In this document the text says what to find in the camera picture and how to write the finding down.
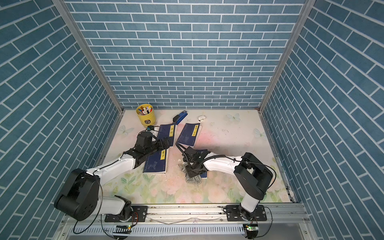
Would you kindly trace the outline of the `blue book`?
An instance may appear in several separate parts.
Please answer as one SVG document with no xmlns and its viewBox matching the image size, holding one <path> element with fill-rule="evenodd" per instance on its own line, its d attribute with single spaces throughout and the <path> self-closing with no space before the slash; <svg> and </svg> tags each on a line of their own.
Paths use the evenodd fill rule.
<svg viewBox="0 0 384 240">
<path fill-rule="evenodd" d="M 208 154 L 210 154 L 211 152 L 210 151 L 208 151 L 208 150 L 196 150 L 197 151 L 197 153 L 196 153 L 196 155 L 195 155 L 195 157 L 194 157 L 194 165 L 198 165 L 198 164 L 200 164 L 200 163 L 202 163 L 203 162 L 203 160 L 208 156 Z M 203 169 L 204 168 L 204 165 L 202 164 L 200 167 L 199 167 L 199 170 L 201 169 Z M 200 174 L 200 177 L 202 178 L 202 179 L 206 179 L 207 177 L 208 177 L 208 172 L 204 172 L 204 173 L 202 173 L 202 174 Z"/>
<path fill-rule="evenodd" d="M 194 147 L 198 138 L 198 134 L 200 131 L 200 123 L 198 124 L 185 124 L 182 129 L 181 134 L 179 135 L 178 144 L 186 145 L 189 147 Z"/>
<path fill-rule="evenodd" d="M 170 147 L 173 147 L 175 142 L 176 131 L 177 131 L 176 124 L 160 125 L 157 138 L 158 139 L 166 138 L 169 142 Z"/>
<path fill-rule="evenodd" d="M 165 174 L 167 171 L 169 150 L 162 150 L 153 153 L 145 162 L 144 174 Z"/>
</svg>

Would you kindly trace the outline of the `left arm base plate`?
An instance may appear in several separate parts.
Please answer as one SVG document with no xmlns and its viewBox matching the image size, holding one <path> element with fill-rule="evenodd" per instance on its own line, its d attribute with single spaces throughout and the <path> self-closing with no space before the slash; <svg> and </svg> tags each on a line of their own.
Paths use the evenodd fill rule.
<svg viewBox="0 0 384 240">
<path fill-rule="evenodd" d="M 133 224 L 138 222 L 144 222 L 147 216 L 148 206 L 128 206 L 117 214 L 107 214 L 104 221 L 106 223 L 126 223 L 131 222 Z"/>
</svg>

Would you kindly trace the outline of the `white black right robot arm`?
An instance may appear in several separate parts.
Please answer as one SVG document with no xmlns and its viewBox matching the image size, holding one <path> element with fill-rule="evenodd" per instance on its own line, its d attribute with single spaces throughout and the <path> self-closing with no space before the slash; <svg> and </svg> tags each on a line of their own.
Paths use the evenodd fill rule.
<svg viewBox="0 0 384 240">
<path fill-rule="evenodd" d="M 176 144 L 182 153 L 188 178 L 216 171 L 235 176 L 246 192 L 240 204 L 240 210 L 251 214 L 259 202 L 264 199 L 267 190 L 276 179 L 276 171 L 263 164 L 251 153 L 240 157 L 218 155 L 208 150 L 195 150 Z"/>
</svg>

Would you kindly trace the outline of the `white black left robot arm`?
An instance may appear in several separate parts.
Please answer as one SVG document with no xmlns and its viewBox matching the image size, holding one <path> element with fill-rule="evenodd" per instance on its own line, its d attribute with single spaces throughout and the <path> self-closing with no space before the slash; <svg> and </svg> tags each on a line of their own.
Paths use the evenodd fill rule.
<svg viewBox="0 0 384 240">
<path fill-rule="evenodd" d="M 140 132 L 135 146 L 116 160 L 88 170 L 73 170 L 60 190 L 54 207 L 77 221 L 92 215 L 110 215 L 119 222 L 129 221 L 133 215 L 132 202 L 117 195 L 104 197 L 102 186 L 138 168 L 149 156 L 167 150 L 173 142 L 170 137 L 159 139 L 151 132 Z"/>
</svg>

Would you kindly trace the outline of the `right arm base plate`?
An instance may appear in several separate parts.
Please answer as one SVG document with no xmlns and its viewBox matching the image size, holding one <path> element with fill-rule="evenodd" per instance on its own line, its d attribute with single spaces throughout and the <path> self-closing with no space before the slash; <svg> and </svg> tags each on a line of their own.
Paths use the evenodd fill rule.
<svg viewBox="0 0 384 240">
<path fill-rule="evenodd" d="M 223 208 L 228 222 L 239 221 L 261 221 L 267 220 L 266 211 L 263 205 L 257 205 L 253 212 L 248 212 L 240 205 L 227 205 Z"/>
</svg>

